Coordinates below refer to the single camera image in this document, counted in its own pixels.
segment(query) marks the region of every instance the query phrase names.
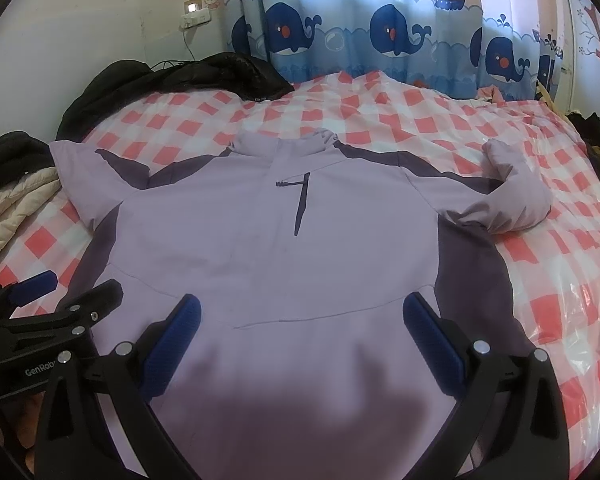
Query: blue whale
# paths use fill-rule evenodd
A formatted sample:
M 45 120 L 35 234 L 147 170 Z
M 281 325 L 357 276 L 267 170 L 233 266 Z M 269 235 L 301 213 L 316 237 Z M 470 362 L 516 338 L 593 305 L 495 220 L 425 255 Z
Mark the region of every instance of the blue whale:
M 420 41 L 411 43 L 409 29 L 404 15 L 391 4 L 380 7 L 371 17 L 369 25 L 369 36 L 371 44 L 382 54 L 393 53 L 415 54 L 422 48 L 426 36 L 431 35 L 431 27 L 413 25 L 412 34 L 419 34 Z
M 314 42 L 315 25 L 322 24 L 322 18 L 316 14 L 313 19 L 305 19 L 303 27 L 298 11 L 282 2 L 269 7 L 265 12 L 265 20 L 267 42 L 272 52 L 291 50 L 296 53 L 301 48 L 308 49 Z M 304 33 L 305 28 L 311 29 L 310 37 Z
M 555 59 L 551 56 L 540 56 L 540 65 L 538 66 L 538 81 L 546 88 L 547 92 L 551 91 L 552 79 L 554 78 Z
M 478 68 L 480 63 L 480 53 L 482 50 L 482 27 L 474 32 L 471 38 L 471 46 L 469 47 L 469 56 L 471 58 L 471 64 Z
M 493 38 L 484 55 L 484 67 L 491 77 L 499 81 L 515 81 L 519 83 L 525 75 L 525 68 L 531 66 L 528 59 L 520 58 L 518 65 L 522 73 L 518 73 L 513 57 L 513 42 L 509 38 Z
M 251 25 L 247 23 L 244 16 L 241 16 L 235 22 L 234 29 L 231 31 L 231 43 L 234 46 L 234 52 L 240 54 L 250 54 L 249 37 L 247 33 L 251 32 Z

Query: blue gripper pad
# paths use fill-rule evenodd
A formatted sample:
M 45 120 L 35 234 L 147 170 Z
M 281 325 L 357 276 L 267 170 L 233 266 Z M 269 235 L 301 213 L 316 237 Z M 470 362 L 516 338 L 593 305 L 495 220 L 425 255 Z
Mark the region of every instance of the blue gripper pad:
M 11 287 L 9 301 L 15 306 L 25 306 L 53 292 L 56 286 L 58 286 L 58 277 L 52 270 L 47 270 L 28 280 L 15 283 Z
M 187 294 L 176 306 L 171 322 L 149 352 L 142 365 L 140 395 L 145 402 L 161 396 L 182 357 L 196 335 L 202 320 L 202 307 L 195 296 Z
M 461 399 L 465 391 L 464 362 L 436 322 L 435 312 L 421 295 L 410 294 L 402 305 L 402 317 L 440 390 Z

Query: white plug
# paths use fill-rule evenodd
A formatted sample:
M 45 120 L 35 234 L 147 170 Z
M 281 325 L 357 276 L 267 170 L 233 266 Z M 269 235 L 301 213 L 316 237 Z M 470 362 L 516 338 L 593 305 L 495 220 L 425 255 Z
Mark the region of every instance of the white plug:
M 180 28 L 185 29 L 197 27 L 198 25 L 202 25 L 203 23 L 208 23 L 210 21 L 211 12 L 209 12 L 208 7 L 205 7 L 204 9 L 193 10 L 187 14 L 183 14 L 180 17 Z

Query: bedspread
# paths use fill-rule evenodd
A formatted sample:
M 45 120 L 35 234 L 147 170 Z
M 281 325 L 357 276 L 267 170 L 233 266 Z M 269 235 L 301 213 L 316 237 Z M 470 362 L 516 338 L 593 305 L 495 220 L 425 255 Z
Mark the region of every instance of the bedspread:
M 152 172 L 202 153 L 218 154 L 240 128 L 293 138 L 323 127 L 369 150 L 408 150 L 441 171 L 493 176 L 482 144 L 516 145 L 552 190 L 548 218 L 501 235 L 514 314 L 545 348 L 560 383 L 569 427 L 571 477 L 600 448 L 600 183 L 575 129 L 543 103 L 455 101 L 374 72 L 300 85 L 273 102 L 225 91 L 151 94 L 103 121 L 85 140 Z M 52 311 L 91 237 L 61 191 L 0 257 L 0 284 L 54 270 L 58 290 L 19 315 Z

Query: jacket collar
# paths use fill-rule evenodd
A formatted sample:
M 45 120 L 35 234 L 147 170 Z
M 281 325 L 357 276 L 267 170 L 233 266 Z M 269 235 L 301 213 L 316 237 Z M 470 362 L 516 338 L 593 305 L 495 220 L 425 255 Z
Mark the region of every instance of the jacket collar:
M 276 156 L 298 158 L 323 152 L 338 140 L 333 132 L 323 128 L 299 139 L 279 139 L 267 134 L 240 131 L 229 148 L 241 155 L 257 156 L 273 160 Z

